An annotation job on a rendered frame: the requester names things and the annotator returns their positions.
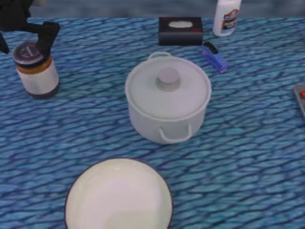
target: jar lid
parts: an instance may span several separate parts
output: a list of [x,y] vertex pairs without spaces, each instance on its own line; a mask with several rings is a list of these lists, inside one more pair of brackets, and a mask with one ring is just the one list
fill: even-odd
[[16,46],[12,56],[14,62],[24,68],[39,66],[47,60],[37,49],[35,41],[25,41]]
[[[153,56],[166,54],[166,57]],[[156,119],[183,119],[205,109],[211,83],[196,64],[156,52],[129,74],[125,93],[138,111]]]

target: white plate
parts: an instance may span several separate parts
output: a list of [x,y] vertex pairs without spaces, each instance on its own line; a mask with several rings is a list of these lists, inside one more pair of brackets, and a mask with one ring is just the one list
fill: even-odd
[[68,229],[167,229],[170,191],[148,165],[118,158],[93,165],[71,187],[65,209]]

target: black box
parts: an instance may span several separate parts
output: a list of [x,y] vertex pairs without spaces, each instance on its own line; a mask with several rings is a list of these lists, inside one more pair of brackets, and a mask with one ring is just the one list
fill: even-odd
[[[182,22],[182,21],[191,23],[189,24],[190,27],[179,28],[177,22]],[[159,35],[159,45],[181,45],[181,46],[202,45],[203,25],[201,18],[161,17],[159,18],[158,35]]]

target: pot lid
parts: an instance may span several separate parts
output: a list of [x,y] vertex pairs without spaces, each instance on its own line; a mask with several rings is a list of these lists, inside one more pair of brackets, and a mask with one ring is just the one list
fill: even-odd
[[[153,58],[157,54],[167,56]],[[196,64],[166,52],[150,55],[129,74],[125,92],[139,112],[159,119],[182,119],[203,110],[211,83]]]

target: blue tablecloth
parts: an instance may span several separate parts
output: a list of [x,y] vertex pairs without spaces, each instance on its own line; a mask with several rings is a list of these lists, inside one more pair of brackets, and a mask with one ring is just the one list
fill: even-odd
[[[305,125],[292,88],[305,77],[304,19],[243,19],[210,40],[230,64],[218,74],[198,47],[160,47],[156,19],[55,19],[60,92],[26,95],[0,55],[0,229],[63,229],[75,178],[107,158],[156,168],[174,202],[171,229],[300,229],[305,226]],[[5,34],[11,49],[31,35]],[[186,58],[213,93],[190,141],[160,146],[130,124],[124,82],[154,51]]]

